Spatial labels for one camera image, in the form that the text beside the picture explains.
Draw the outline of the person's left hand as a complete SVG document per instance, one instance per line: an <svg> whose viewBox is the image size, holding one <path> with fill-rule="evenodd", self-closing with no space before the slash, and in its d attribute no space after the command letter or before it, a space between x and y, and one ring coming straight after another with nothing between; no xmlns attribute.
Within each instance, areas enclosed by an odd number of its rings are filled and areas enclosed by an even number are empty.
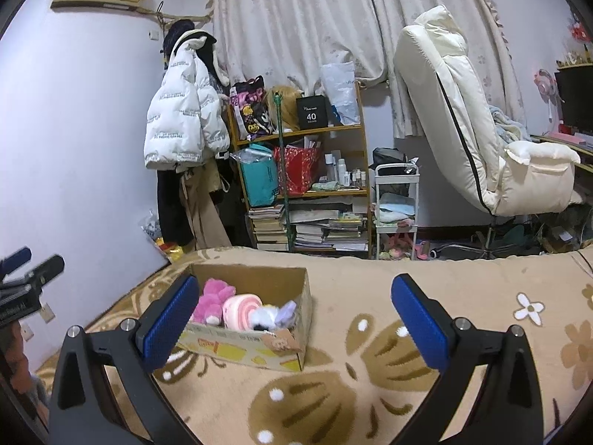
<svg viewBox="0 0 593 445"><path fill-rule="evenodd" d="M48 398L44 384L29 371L29 360L24 354L24 340L18 320L1 330L1 349L12 376L9 380L12 388L20 395L30 398L40 422L48 425Z"/></svg>

